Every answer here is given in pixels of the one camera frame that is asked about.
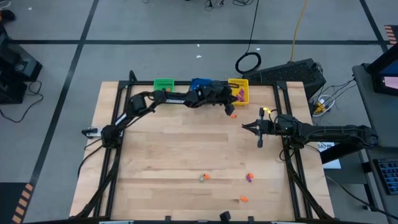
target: orange object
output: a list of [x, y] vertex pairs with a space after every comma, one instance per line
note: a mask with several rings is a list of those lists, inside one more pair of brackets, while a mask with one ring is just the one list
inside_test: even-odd
[[248, 202], [249, 200], [248, 200], [248, 198], [247, 197], [241, 197], [241, 200], [242, 200], [242, 202]]

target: black cable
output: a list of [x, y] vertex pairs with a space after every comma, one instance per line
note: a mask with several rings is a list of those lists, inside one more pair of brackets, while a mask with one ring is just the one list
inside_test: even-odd
[[356, 87], [356, 84], [353, 85], [353, 86], [348, 87], [346, 90], [344, 90], [344, 91], [343, 91], [342, 93], [340, 93], [338, 96], [336, 96], [336, 97], [335, 97], [335, 100], [336, 100], [341, 94], [343, 94], [345, 91], [349, 90], [349, 89], [352, 88], [352, 87]]
[[[248, 50], [247, 50], [246, 53], [244, 53], [244, 54], [236, 61], [236, 63], [235, 63], [235, 70], [236, 70], [237, 72], [239, 72], [240, 74], [247, 74], [247, 73], [249, 73], [249, 72], [254, 72], [254, 71], [256, 71], [257, 69], [259, 69], [259, 67], [260, 67], [260, 65], [261, 65], [261, 56], [260, 56], [259, 53], [257, 53], [257, 52], [250, 52], [250, 53], [248, 53], [248, 52], [249, 52], [249, 49], [250, 49], [250, 45], [251, 45], [251, 40], [252, 40], [252, 38], [253, 38], [253, 31], [254, 31], [254, 25], [256, 24], [257, 9], [258, 9], [258, 7], [259, 7], [259, 2], [260, 2], [260, 0], [257, 0], [256, 11], [255, 11], [255, 13], [254, 13], [254, 20], [253, 20], [253, 25], [252, 25], [252, 28], [251, 28], [251, 34], [250, 34], [250, 40], [249, 40]], [[247, 70], [247, 71], [242, 71], [242, 70], [240, 70], [240, 69], [239, 69], [239, 63], [241, 63], [241, 61], [242, 61], [245, 57], [247, 57], [247, 56], [249, 56], [249, 55], [254, 55], [254, 56], [257, 57], [257, 65], [255, 65], [252, 69]]]
[[[31, 89], [31, 86], [32, 86], [33, 83], [39, 83], [39, 88], [37, 89], [37, 91], [33, 91], [33, 90]], [[40, 94], [40, 90], [41, 90], [41, 89], [42, 89], [42, 82], [40, 82], [40, 81], [34, 81], [34, 82], [31, 82], [31, 83], [29, 84], [28, 90], [29, 90], [32, 94], [26, 94], [26, 95], [27, 95], [27, 96], [36, 96], [36, 95], [39, 95], [39, 96], [40, 96], [40, 99], [37, 100], [36, 102], [32, 103], [32, 104], [25, 110], [25, 113], [22, 115], [22, 118], [21, 118], [21, 119], [19, 119], [19, 120], [17, 120], [17, 121], [16, 121], [16, 120], [13, 120], [12, 118], [9, 118], [8, 116], [6, 116], [6, 115], [2, 112], [2, 110], [0, 109], [0, 114], [1, 114], [1, 116], [2, 116], [3, 118], [6, 118], [6, 119], [9, 120], [9, 121], [12, 121], [13, 123], [20, 123], [20, 122], [25, 118], [27, 112], [28, 112], [35, 104], [39, 103], [40, 101], [42, 101], [42, 100], [44, 99], [44, 96], [43, 96], [42, 94]]]
[[[282, 160], [282, 161], [284, 161], [284, 162], [286, 161], [286, 158], [285, 158], [285, 159], [282, 159], [282, 153], [283, 153], [285, 150], [288, 150], [288, 149], [282, 149], [281, 152], [279, 153], [279, 159]], [[295, 152], [295, 151], [293, 151], [291, 154], [289, 154], [289, 159], [292, 158], [292, 156], [294, 155], [294, 152]]]
[[232, 4], [235, 6], [248, 6], [251, 5], [254, 2], [254, 0], [234, 0]]
[[325, 177], [326, 177], [327, 179], [331, 180], [331, 181], [332, 181], [333, 183], [335, 183], [337, 186], [341, 187], [341, 189], [343, 189], [349, 196], [351, 196], [351, 197], [353, 197], [354, 199], [356, 199], [357, 201], [359, 201], [359, 202], [365, 204], [366, 206], [368, 206], [368, 207], [371, 208], [372, 210], [377, 211], [377, 212], [380, 212], [380, 213], [382, 213], [382, 214], [385, 214], [386, 216], [388, 216], [388, 217], [390, 217], [390, 218], [393, 218], [393, 219], [395, 219], [395, 220], [398, 220], [398, 217], [397, 217], [397, 216], [392, 215], [392, 214], [390, 214], [390, 213], [388, 213], [388, 212], [385, 212], [385, 211], [383, 211], [383, 210], [381, 210], [381, 209], [378, 209], [378, 208], [376, 208], [376, 207], [373, 207], [373, 206], [370, 205], [369, 203], [367, 203], [367, 202], [365, 202], [364, 200], [362, 200], [362, 199], [358, 198], [357, 196], [353, 195], [353, 194], [352, 194], [351, 192], [349, 192], [345, 187], [343, 187], [341, 184], [339, 184], [338, 182], [336, 182], [335, 180], [333, 180], [331, 177], [329, 177], [329, 176], [327, 176], [327, 175], [326, 175]]
[[79, 178], [79, 175], [80, 175], [80, 169], [81, 169], [81, 167], [83, 166], [83, 164], [86, 162], [86, 160], [90, 157], [90, 156], [92, 156], [94, 153], [96, 153], [96, 152], [98, 152], [100, 149], [102, 148], [102, 145], [100, 145], [100, 147], [98, 147], [97, 149], [95, 149], [93, 152], [91, 152], [90, 154], [88, 154], [88, 156], [86, 156], [84, 159], [83, 159], [83, 161], [80, 163], [80, 165], [79, 165], [79, 169], [77, 170], [77, 177]]
[[268, 115], [269, 121], [272, 121], [271, 114], [272, 114], [272, 112], [274, 112], [274, 111], [277, 111], [277, 109], [271, 110], [271, 113], [269, 113], [269, 115]]
[[315, 147], [313, 147], [313, 146], [310, 146], [309, 144], [305, 144], [305, 145], [308, 146], [308, 147], [311, 147], [311, 148], [313, 148], [314, 150], [316, 150], [317, 152], [321, 153], [321, 152], [319, 151], [319, 149], [317, 149], [317, 148], [315, 148]]
[[134, 124], [135, 122], [137, 122], [139, 119], [141, 119], [143, 116], [140, 116], [140, 117], [138, 117], [137, 119], [135, 119], [133, 122], [131, 122], [129, 125], [127, 125], [125, 128], [123, 128], [123, 130], [124, 129], [126, 129], [126, 128], [128, 128], [128, 127], [130, 127], [130, 126], [132, 126], [132, 124]]
[[252, 27], [251, 27], [251, 34], [250, 34], [249, 46], [248, 46], [248, 50], [246, 51], [246, 53], [249, 52], [250, 45], [251, 45], [251, 39], [253, 38], [253, 31], [254, 31], [254, 25], [256, 24], [257, 9], [258, 9], [258, 7], [259, 7], [259, 2], [260, 2], [260, 0], [257, 0], [256, 11], [254, 12], [253, 25], [252, 25]]
[[98, 142], [99, 140], [102, 140], [102, 138], [99, 138], [99, 139], [93, 141], [92, 143], [88, 144], [88, 145], [85, 147], [85, 150], [86, 150], [88, 147], [94, 145], [94, 144], [95, 144], [96, 142]]
[[330, 85], [330, 86], [328, 86], [325, 90], [323, 90], [323, 91], [321, 91], [320, 92], [320, 94], [319, 94], [319, 96], [322, 94], [322, 93], [324, 93], [324, 92], [326, 92], [329, 88], [334, 88], [334, 87], [340, 87], [340, 86], [344, 86], [344, 87], [346, 87], [348, 84], [350, 84], [352, 81], [354, 81], [354, 79], [352, 79], [352, 80], [349, 80], [349, 81], [347, 81], [347, 82], [345, 82], [344, 84], [341, 84], [341, 85]]
[[[126, 128], [128, 128], [128, 127], [130, 127], [132, 124], [134, 124], [135, 122], [137, 122], [139, 119], [141, 119], [143, 116], [140, 116], [140, 117], [138, 117], [137, 119], [135, 119], [134, 121], [132, 121], [130, 124], [128, 124], [125, 128], [123, 128], [123, 130], [125, 130]], [[92, 143], [90, 143], [90, 144], [88, 144], [86, 147], [85, 147], [85, 149], [86, 148], [88, 148], [89, 146], [92, 146], [94, 143], [96, 143], [96, 142], [98, 142], [99, 140], [102, 140], [102, 138], [100, 138], [100, 139], [97, 139], [97, 140], [95, 140], [95, 141], [93, 141]], [[102, 146], [103, 145], [101, 145], [99, 148], [97, 148], [97, 149], [95, 149], [92, 153], [90, 153], [86, 158], [84, 158], [83, 159], [83, 161], [80, 163], [80, 165], [79, 165], [79, 169], [78, 169], [78, 172], [77, 172], [77, 177], [79, 178], [79, 175], [80, 175], [80, 169], [81, 169], [81, 167], [83, 166], [83, 164], [85, 163], [85, 161], [90, 157], [90, 156], [92, 156], [94, 153], [96, 153], [96, 152], [98, 152], [101, 148], [102, 148]]]
[[332, 98], [333, 96], [335, 96], [340, 90], [342, 90], [342, 89], [344, 89], [345, 87], [347, 87], [352, 81], [353, 81], [353, 80], [347, 82], [347, 84], [346, 84], [345, 86], [343, 86], [343, 87], [339, 88], [338, 90], [336, 90], [336, 91], [334, 92], [334, 94], [332, 94], [331, 96], [329, 96], [329, 98], [325, 99], [325, 101], [326, 101], [326, 100], [329, 100], [330, 98]]

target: wooden tabletop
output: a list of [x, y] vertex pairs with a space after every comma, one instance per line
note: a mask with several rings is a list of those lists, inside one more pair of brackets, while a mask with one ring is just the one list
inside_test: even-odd
[[[311, 123], [303, 84], [287, 85], [294, 116]], [[117, 86], [117, 82], [102, 83], [93, 126], [102, 127], [111, 121]], [[259, 149], [257, 137], [241, 128], [241, 124], [258, 118], [260, 107], [275, 108], [273, 89], [249, 88], [250, 104], [235, 106], [235, 119], [225, 115], [223, 106], [190, 109], [160, 105], [156, 113], [128, 128], [111, 218], [164, 220], [170, 215], [172, 220], [220, 220], [219, 215], [228, 210], [232, 221], [245, 221], [248, 216], [256, 221], [294, 220], [286, 168], [279, 159], [280, 136], [264, 136], [264, 146]], [[152, 89], [150, 85], [135, 85], [132, 95]], [[187, 90], [188, 86], [175, 87], [175, 91]], [[280, 98], [284, 108], [282, 92]], [[85, 156], [100, 144], [89, 147]], [[81, 169], [70, 215], [76, 215], [98, 188], [104, 152], [98, 151]], [[308, 147], [301, 155], [309, 191], [333, 216], [319, 153]], [[247, 173], [254, 174], [252, 183], [246, 180]], [[210, 179], [201, 183], [203, 174]], [[297, 195], [301, 216], [305, 217], [298, 188]], [[242, 196], [248, 202], [241, 201]], [[107, 198], [105, 193], [102, 214]]]

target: green basket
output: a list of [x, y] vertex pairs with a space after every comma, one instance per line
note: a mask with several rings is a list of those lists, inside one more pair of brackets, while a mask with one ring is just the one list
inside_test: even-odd
[[163, 90], [174, 92], [173, 78], [156, 78], [154, 82], [154, 90]]

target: keyboard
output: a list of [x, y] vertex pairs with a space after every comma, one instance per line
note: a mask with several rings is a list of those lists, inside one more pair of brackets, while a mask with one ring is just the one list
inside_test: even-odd
[[375, 159], [374, 165], [389, 195], [398, 195], [398, 158]]
[[251, 75], [249, 81], [275, 82], [288, 80], [291, 82], [303, 82], [304, 84], [308, 84], [316, 80], [315, 77], [311, 75], [312, 73], [313, 70], [308, 67], [307, 63], [296, 63], [282, 68], [259, 71]]

